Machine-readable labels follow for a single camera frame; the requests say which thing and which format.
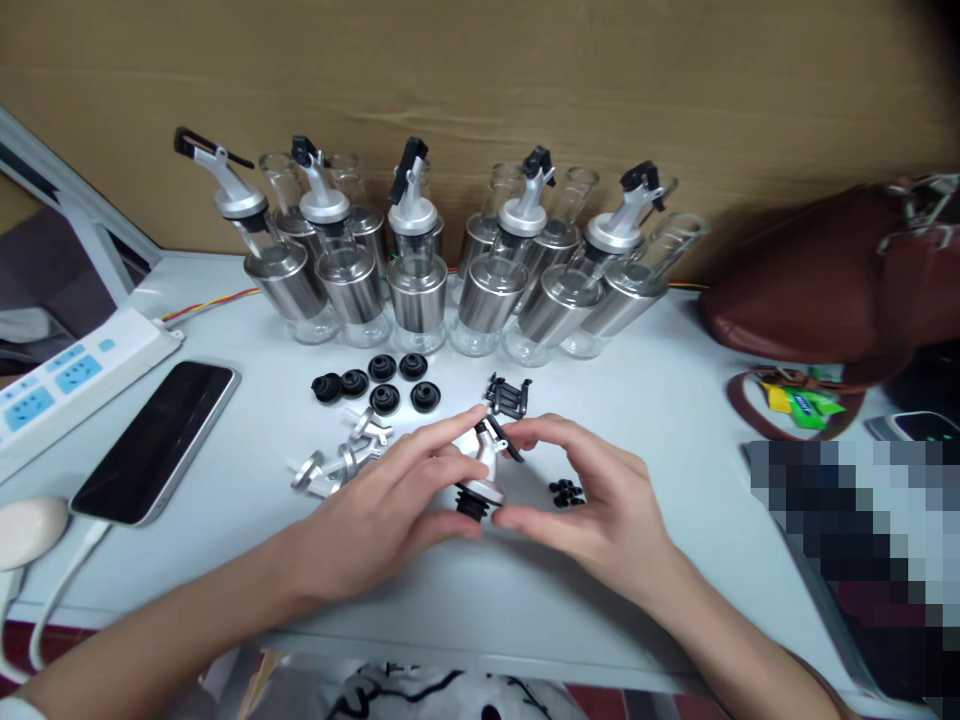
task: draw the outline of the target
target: bag handle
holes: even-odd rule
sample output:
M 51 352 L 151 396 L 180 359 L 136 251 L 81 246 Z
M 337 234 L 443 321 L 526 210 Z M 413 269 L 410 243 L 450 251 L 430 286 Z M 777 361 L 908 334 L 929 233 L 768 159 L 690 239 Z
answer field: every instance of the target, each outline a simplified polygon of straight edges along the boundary
M 847 366 L 843 383 L 821 382 L 799 370 L 758 367 L 734 376 L 727 384 L 727 397 L 734 409 L 768 440 L 832 440 L 850 427 L 869 388 L 892 380 L 913 359 L 910 327 L 920 291 L 930 277 L 939 250 L 950 244 L 953 228 L 931 225 L 919 234 L 912 230 L 884 238 L 877 248 L 883 263 L 875 304 L 874 321 L 881 352 L 873 358 Z M 846 410 L 831 415 L 827 427 L 812 438 L 799 438 L 767 420 L 746 396 L 746 381 L 759 376 L 763 382 L 782 387 L 822 388 L 842 395 Z

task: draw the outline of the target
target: white computer mouse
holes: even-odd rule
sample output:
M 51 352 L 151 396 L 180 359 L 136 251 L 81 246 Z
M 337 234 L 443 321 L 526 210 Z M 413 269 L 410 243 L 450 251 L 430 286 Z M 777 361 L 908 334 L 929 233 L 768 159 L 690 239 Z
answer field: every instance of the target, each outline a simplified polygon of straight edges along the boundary
M 56 545 L 67 527 L 67 502 L 45 497 L 0 508 L 0 572 L 33 562 Z

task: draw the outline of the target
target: pixelated area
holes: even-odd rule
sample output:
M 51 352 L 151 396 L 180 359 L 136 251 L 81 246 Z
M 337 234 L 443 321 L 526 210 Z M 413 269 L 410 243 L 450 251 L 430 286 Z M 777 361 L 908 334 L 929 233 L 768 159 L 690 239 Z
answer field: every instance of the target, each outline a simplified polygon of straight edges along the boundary
M 960 442 L 747 452 L 754 496 L 832 590 L 839 633 L 882 692 L 960 695 Z

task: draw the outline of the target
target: brown leather bag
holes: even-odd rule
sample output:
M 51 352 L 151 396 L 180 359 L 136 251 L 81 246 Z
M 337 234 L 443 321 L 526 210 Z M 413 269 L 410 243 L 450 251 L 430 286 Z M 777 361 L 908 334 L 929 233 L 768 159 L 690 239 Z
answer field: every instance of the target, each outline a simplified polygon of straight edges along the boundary
M 731 380 L 740 415 L 772 440 L 798 438 L 746 399 L 746 380 L 844 396 L 812 440 L 856 418 L 865 391 L 910 362 L 915 347 L 960 338 L 960 175 L 852 188 L 754 236 L 748 257 L 700 296 L 718 342 L 803 364 L 847 365 L 842 383 L 764 366 Z

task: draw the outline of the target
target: hand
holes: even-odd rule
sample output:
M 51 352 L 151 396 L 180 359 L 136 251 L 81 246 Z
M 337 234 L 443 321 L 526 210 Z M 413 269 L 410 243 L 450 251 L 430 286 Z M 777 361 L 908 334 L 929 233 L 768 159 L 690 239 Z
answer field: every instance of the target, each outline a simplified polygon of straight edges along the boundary
M 451 445 L 486 412 L 477 405 L 404 435 L 316 512 L 283 531 L 307 609 L 373 588 L 443 540 L 482 535 L 478 522 L 458 512 L 423 511 L 443 488 L 487 476 L 486 465 Z
M 520 450 L 539 441 L 566 450 L 589 502 L 562 514 L 507 506 L 493 515 L 494 525 L 566 553 L 638 605 L 662 594 L 683 556 L 667 535 L 646 463 L 559 415 L 503 430 Z

